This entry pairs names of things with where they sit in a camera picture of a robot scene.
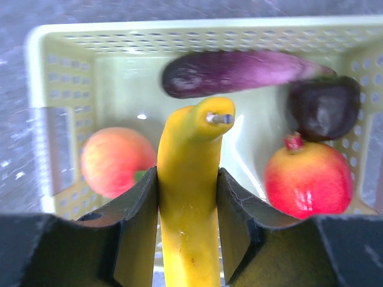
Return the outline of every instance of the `eggplant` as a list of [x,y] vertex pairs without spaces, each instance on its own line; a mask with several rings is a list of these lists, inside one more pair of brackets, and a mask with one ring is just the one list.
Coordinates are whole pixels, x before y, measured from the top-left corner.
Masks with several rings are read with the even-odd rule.
[[287,96],[287,124],[306,141],[339,139],[358,120],[360,90],[360,84],[348,76],[295,82]]
[[162,87],[172,97],[188,99],[334,74],[326,66],[277,51],[206,51],[166,65]]

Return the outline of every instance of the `light green basket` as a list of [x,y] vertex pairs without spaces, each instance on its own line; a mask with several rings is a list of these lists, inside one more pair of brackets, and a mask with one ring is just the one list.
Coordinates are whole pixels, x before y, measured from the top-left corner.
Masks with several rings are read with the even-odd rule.
[[[382,24],[381,16],[352,16],[90,23],[34,29],[26,50],[31,107],[68,111],[75,172],[74,183],[61,190],[59,175],[52,172],[54,131],[45,117],[35,131],[44,211],[77,219],[106,202],[89,190],[81,175],[80,152],[87,136],[104,127],[126,126],[158,146],[167,117],[201,100],[178,100],[164,94],[160,72],[174,57],[188,51],[272,49],[307,57],[361,81],[359,121],[345,139],[334,144],[349,159],[355,179],[356,196],[348,212],[375,213],[360,193],[372,116],[383,111],[383,101],[376,100],[383,93]],[[263,170],[288,132],[281,112],[285,88],[225,94],[235,101],[237,117],[224,136],[221,166],[263,199]]]

